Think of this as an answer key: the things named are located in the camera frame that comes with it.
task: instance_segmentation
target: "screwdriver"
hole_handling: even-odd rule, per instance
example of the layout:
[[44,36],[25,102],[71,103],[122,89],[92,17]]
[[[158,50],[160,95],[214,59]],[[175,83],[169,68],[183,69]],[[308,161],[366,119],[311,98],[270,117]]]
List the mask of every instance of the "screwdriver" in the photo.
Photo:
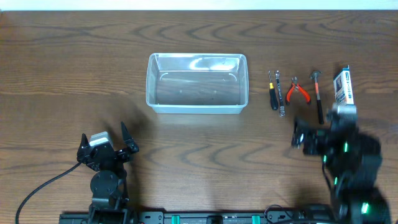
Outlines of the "screwdriver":
[[271,108],[273,110],[277,110],[278,109],[278,99],[276,98],[276,92],[274,89],[274,85],[272,84],[271,71],[268,71],[268,75],[269,75],[269,96],[271,97]]

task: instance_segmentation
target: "hammer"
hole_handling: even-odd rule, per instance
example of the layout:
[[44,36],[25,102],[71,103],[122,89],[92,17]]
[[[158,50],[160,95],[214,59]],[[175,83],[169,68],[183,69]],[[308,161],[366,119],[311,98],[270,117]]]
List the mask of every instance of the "hammer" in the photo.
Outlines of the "hammer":
[[319,89],[318,89],[318,77],[320,74],[322,74],[322,72],[313,71],[312,74],[310,75],[310,78],[312,78],[315,81],[315,93],[317,93],[317,106],[318,106],[318,120],[319,120],[319,124],[323,124],[322,103],[321,103],[321,97],[319,96]]

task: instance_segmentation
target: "wood grain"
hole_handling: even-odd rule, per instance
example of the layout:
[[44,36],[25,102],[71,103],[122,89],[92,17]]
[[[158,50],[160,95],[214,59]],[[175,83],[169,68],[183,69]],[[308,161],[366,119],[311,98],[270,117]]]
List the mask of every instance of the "wood grain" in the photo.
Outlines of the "wood grain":
[[[292,121],[317,123],[316,105],[294,95],[287,117],[269,106],[268,70],[332,77],[349,64],[363,131],[381,140],[378,183],[398,216],[398,17],[395,11],[4,12],[0,20],[0,223],[24,197],[76,162],[81,133],[125,121],[141,147],[126,164],[136,205],[178,210],[263,210],[272,203],[328,203],[320,159],[290,148]],[[155,114],[146,105],[154,52],[241,53],[249,104],[239,115]],[[21,223],[57,223],[91,203],[87,167],[33,196]]]

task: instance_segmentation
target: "clear plastic container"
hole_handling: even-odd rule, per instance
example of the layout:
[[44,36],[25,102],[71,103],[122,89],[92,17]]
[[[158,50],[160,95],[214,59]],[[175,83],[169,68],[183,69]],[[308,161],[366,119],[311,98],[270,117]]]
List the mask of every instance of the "clear plastic container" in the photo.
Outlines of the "clear plastic container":
[[243,54],[154,53],[146,91],[156,113],[238,114],[249,100],[248,62]]

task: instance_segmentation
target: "red pliers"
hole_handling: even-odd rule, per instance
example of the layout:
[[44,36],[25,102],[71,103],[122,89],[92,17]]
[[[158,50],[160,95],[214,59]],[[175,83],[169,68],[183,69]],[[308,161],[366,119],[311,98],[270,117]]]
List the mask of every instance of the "red pliers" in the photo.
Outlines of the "red pliers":
[[292,85],[290,86],[290,89],[286,94],[286,105],[290,104],[290,97],[292,96],[292,93],[295,89],[298,89],[302,93],[302,95],[304,95],[305,100],[307,101],[308,104],[311,103],[310,95],[299,84],[297,84],[297,77],[294,77],[292,78]]

